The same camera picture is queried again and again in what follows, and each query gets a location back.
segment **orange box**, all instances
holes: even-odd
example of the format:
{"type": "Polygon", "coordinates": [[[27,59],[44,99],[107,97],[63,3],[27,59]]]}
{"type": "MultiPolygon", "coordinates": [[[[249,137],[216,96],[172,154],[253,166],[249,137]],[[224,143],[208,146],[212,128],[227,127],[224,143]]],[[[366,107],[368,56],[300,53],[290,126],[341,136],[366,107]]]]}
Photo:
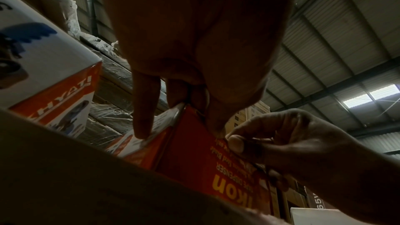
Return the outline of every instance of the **orange box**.
{"type": "Polygon", "coordinates": [[[138,140],[132,130],[107,151],[193,190],[271,214],[267,175],[212,136],[189,105],[157,116],[148,139],[138,140]]]}
{"type": "Polygon", "coordinates": [[[100,69],[95,53],[26,3],[0,0],[0,107],[76,137],[100,69]]]}

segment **ceiling light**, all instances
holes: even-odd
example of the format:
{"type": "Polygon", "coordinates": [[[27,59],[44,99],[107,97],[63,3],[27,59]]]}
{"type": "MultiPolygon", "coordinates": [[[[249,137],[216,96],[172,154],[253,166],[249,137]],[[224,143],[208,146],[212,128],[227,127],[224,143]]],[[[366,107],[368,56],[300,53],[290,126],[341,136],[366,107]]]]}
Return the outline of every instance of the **ceiling light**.
{"type": "Polygon", "coordinates": [[[387,87],[371,92],[371,95],[374,99],[378,100],[397,93],[400,93],[399,88],[397,88],[396,85],[389,85],[387,87]]]}
{"type": "Polygon", "coordinates": [[[372,99],[367,95],[361,95],[346,101],[343,101],[343,103],[348,107],[348,108],[352,108],[352,107],[356,107],[358,105],[362,105],[362,104],[366,104],[368,102],[371,102],[372,99]]]}

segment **hand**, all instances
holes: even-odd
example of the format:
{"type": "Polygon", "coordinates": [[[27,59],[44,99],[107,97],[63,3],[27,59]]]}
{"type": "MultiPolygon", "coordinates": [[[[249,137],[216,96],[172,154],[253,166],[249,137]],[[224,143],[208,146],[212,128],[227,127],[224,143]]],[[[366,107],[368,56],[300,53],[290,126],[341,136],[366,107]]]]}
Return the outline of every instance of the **hand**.
{"type": "Polygon", "coordinates": [[[262,97],[293,0],[104,4],[132,68],[136,137],[150,133],[160,78],[169,106],[185,101],[206,110],[209,130],[223,137],[228,119],[262,97]]]}
{"type": "Polygon", "coordinates": [[[356,219],[397,222],[396,205],[391,207],[388,196],[400,195],[395,187],[399,164],[306,111],[254,117],[236,127],[227,139],[238,155],[294,177],[356,219]],[[389,189],[387,196],[384,189],[389,189]]]}

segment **red box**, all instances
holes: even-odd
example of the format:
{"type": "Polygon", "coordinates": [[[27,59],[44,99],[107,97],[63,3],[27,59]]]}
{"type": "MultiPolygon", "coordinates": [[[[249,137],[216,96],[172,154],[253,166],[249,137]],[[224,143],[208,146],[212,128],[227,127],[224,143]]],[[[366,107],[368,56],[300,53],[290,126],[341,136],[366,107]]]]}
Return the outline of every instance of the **red box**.
{"type": "Polygon", "coordinates": [[[132,130],[107,151],[193,190],[271,214],[267,175],[232,153],[224,139],[212,136],[189,105],[156,117],[148,139],[136,139],[132,130]]]}

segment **fingernail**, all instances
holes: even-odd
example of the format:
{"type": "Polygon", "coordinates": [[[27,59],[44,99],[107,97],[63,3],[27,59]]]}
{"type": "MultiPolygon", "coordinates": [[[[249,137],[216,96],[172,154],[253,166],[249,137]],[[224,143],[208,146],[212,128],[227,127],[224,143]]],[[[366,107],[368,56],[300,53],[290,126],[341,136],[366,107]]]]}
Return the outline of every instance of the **fingernail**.
{"type": "Polygon", "coordinates": [[[245,149],[245,144],[237,135],[232,135],[228,139],[228,147],[233,152],[242,153],[245,149]]]}

